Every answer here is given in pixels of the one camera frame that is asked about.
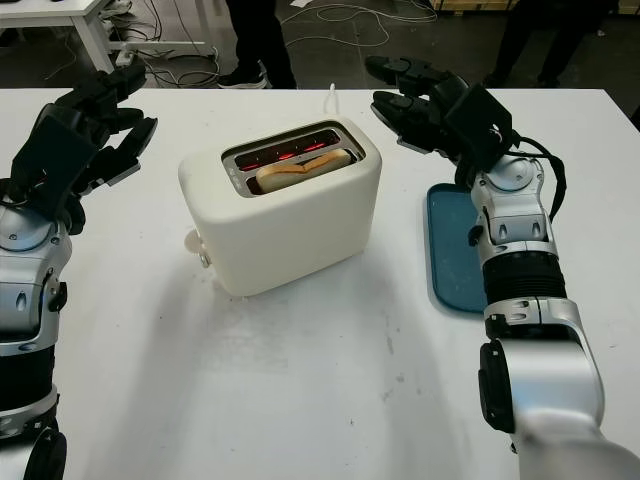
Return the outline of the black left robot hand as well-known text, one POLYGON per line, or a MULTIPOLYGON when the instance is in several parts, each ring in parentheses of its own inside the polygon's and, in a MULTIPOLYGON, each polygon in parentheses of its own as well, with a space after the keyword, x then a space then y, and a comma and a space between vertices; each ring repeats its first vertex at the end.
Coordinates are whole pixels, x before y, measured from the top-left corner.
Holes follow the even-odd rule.
POLYGON ((63 121, 97 148, 71 182, 63 203, 61 217, 71 235, 80 234, 86 222, 82 197, 104 184, 113 186, 140 169, 139 156, 153 137, 158 120, 140 109, 122 108, 120 103, 144 83, 145 67, 133 64, 111 73, 99 71, 55 101, 62 109, 63 121))

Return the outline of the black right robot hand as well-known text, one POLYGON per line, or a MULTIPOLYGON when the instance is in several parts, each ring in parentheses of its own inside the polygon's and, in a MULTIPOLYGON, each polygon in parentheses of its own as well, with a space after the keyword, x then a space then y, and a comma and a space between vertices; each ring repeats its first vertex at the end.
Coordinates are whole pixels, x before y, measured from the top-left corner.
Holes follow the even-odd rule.
POLYGON ((469 84, 450 71, 411 57, 372 55, 365 59, 365 68, 372 77, 398 89, 397 93, 373 94, 374 114, 398 136, 401 145, 449 159, 456 166, 455 183, 468 189, 475 170, 462 159, 461 141, 446 125, 445 117, 469 84))

